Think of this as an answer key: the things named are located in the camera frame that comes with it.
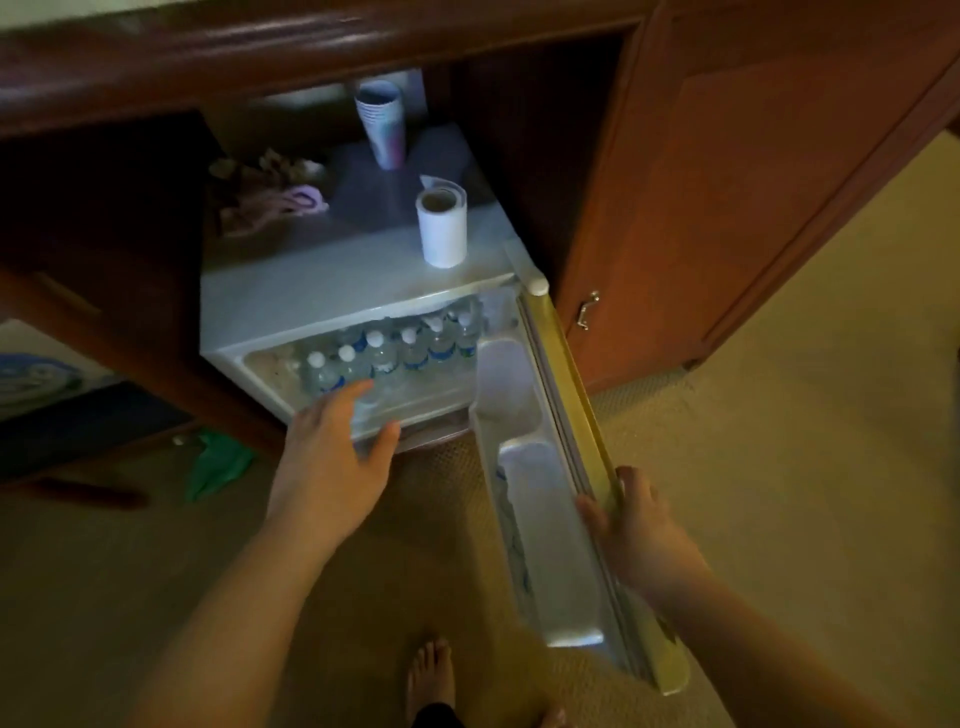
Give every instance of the metal handle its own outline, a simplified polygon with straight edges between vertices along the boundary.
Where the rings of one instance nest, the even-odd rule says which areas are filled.
[[[580,312],[577,314],[577,326],[582,328],[584,331],[590,330],[590,327],[587,324],[587,309],[595,303],[600,303],[600,291],[593,291],[593,293],[590,294],[589,299],[580,304]]]

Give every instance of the pink cloth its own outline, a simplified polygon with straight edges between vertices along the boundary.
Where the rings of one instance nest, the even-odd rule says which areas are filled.
[[[300,217],[326,212],[330,205],[316,187],[297,184],[286,189],[260,187],[238,195],[240,205],[220,210],[224,235],[235,237],[261,230],[281,217]]]

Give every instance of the left hand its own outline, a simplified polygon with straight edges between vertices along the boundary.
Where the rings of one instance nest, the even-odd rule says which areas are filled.
[[[360,526],[387,485],[399,423],[384,425],[364,460],[350,440],[353,404],[371,387],[371,379],[348,384],[299,412],[287,429],[267,523],[283,522],[324,556]]]

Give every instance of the finger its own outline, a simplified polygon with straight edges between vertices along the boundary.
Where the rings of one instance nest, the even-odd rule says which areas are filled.
[[[390,463],[394,459],[396,444],[400,441],[400,423],[391,422],[383,425],[376,441],[370,449],[367,463],[386,483],[390,474]]]
[[[627,504],[650,500],[650,481],[639,469],[621,465],[616,475],[623,485],[623,499]]]
[[[610,528],[610,519],[607,518],[607,512],[600,507],[600,504],[592,497],[580,494],[577,496],[577,510],[590,536],[597,541],[603,539]]]
[[[349,425],[353,418],[353,405],[358,397],[362,397],[373,387],[372,379],[359,379],[352,381],[346,387],[341,387],[324,408],[324,419],[332,420],[338,424]]]
[[[330,402],[330,395],[323,395],[313,402],[309,407],[304,407],[294,417],[293,424],[297,430],[313,429],[316,427],[324,415],[324,410]]]

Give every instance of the cabinet door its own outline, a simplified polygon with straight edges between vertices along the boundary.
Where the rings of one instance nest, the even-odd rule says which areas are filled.
[[[904,35],[844,2],[842,37],[761,5],[661,8],[625,48],[558,304],[588,387],[705,358],[960,98],[955,24]]]
[[[574,506],[588,493],[615,510],[620,488],[553,304],[513,287],[496,294],[469,418],[517,609],[548,645],[592,649],[677,692],[689,676],[681,646],[607,571]]]

